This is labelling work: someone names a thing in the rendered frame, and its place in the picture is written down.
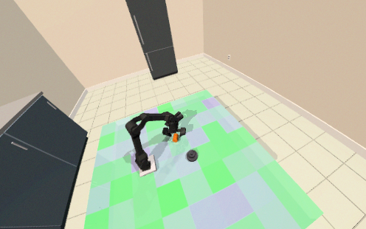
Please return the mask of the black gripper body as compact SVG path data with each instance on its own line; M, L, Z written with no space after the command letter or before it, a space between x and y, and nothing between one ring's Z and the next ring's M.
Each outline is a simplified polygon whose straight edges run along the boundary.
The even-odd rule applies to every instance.
M164 127L162 130L162 134L163 135L167 135L168 133L174 133L176 134L177 132L180 132L180 135L185 135L186 134L186 128L185 127L181 127L180 129L177 129L177 127L168 130L168 127Z

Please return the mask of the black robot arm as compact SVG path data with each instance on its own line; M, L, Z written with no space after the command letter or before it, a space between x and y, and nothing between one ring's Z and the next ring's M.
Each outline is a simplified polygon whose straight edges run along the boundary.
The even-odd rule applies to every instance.
M181 112L177 112L175 115L170 112L163 112L161 114L157 113L142 113L141 115L132 118L129 122L126 123L125 128L128 130L129 134L132 137L134 148L136 150L135 154L135 163L138 165L142 171L147 171L151 169L151 161L148 161L148 155L142 149L142 144L140 141L141 131L144 129L146 123L148 121L158 121L163 120L166 121L165 125L170 129L175 127L178 128L179 121L183 118ZM136 123L141 121L139 125Z

